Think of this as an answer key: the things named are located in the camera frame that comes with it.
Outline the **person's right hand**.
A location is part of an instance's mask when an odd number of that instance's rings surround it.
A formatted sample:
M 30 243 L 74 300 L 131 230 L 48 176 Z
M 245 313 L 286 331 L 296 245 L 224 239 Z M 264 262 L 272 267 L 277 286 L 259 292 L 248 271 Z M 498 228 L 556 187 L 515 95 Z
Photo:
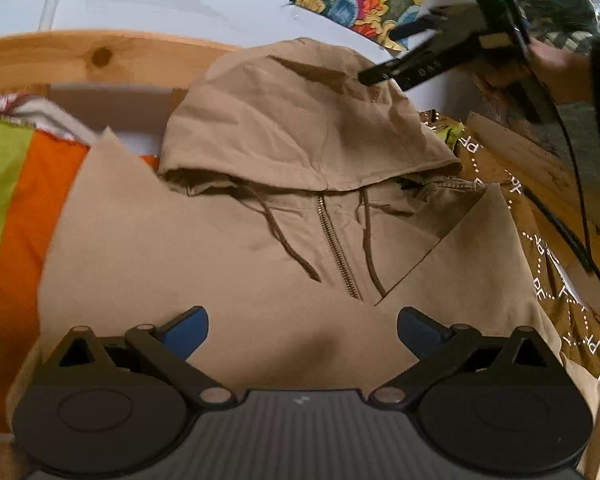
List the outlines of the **person's right hand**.
M 529 44 L 529 55 L 529 65 L 512 63 L 494 68 L 477 62 L 467 65 L 465 70 L 489 101 L 503 106 L 510 102 L 505 88 L 531 72 L 547 86 L 556 104 L 593 103 L 591 63 L 587 56 L 559 50 L 538 40 Z

